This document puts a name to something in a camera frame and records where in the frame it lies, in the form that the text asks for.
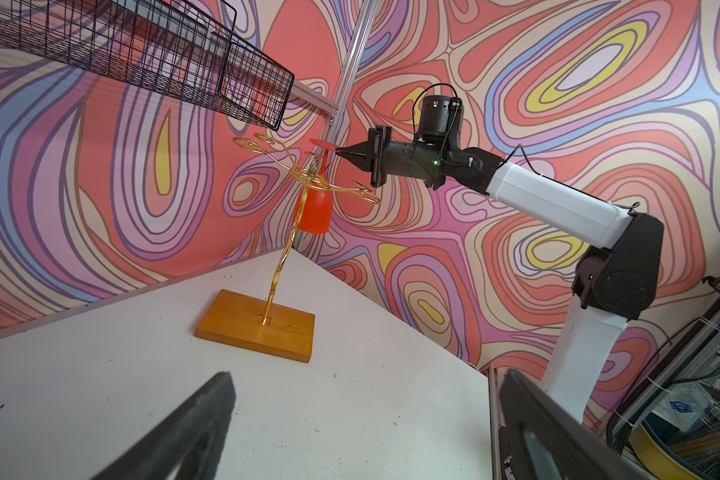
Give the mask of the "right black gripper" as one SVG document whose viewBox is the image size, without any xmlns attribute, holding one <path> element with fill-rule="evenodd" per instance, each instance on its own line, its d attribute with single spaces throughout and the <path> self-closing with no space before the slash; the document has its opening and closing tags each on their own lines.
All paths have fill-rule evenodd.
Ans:
<svg viewBox="0 0 720 480">
<path fill-rule="evenodd" d="M 377 126 L 368 130 L 367 143 L 337 147 L 335 154 L 361 171 L 370 171 L 371 186 L 381 187 L 387 176 L 430 181 L 431 172 L 424 166 L 426 150 L 415 143 L 391 139 L 391 128 Z"/>
</svg>

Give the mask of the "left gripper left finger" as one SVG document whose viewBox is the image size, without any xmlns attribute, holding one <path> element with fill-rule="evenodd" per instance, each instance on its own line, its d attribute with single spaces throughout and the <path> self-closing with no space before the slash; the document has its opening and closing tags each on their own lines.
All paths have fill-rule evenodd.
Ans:
<svg viewBox="0 0 720 480">
<path fill-rule="evenodd" d="M 236 392 L 218 372 L 97 479 L 213 479 L 224 450 Z"/>
</svg>

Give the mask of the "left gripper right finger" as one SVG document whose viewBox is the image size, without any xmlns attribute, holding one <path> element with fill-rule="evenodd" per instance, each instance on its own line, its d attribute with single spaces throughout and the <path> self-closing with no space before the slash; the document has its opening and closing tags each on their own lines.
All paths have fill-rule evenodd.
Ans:
<svg viewBox="0 0 720 480">
<path fill-rule="evenodd" d="M 498 391 L 506 479 L 646 479 L 578 423 L 523 373 L 510 370 Z"/>
</svg>

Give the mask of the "red wine glass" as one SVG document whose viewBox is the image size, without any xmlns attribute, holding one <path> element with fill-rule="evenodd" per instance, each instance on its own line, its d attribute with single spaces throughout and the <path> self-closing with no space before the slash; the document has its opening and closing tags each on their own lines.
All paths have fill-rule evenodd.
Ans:
<svg viewBox="0 0 720 480">
<path fill-rule="evenodd" d="M 333 199 L 329 191 L 310 189 L 302 212 L 299 229 L 322 235 L 329 231 L 333 212 Z"/>
</svg>

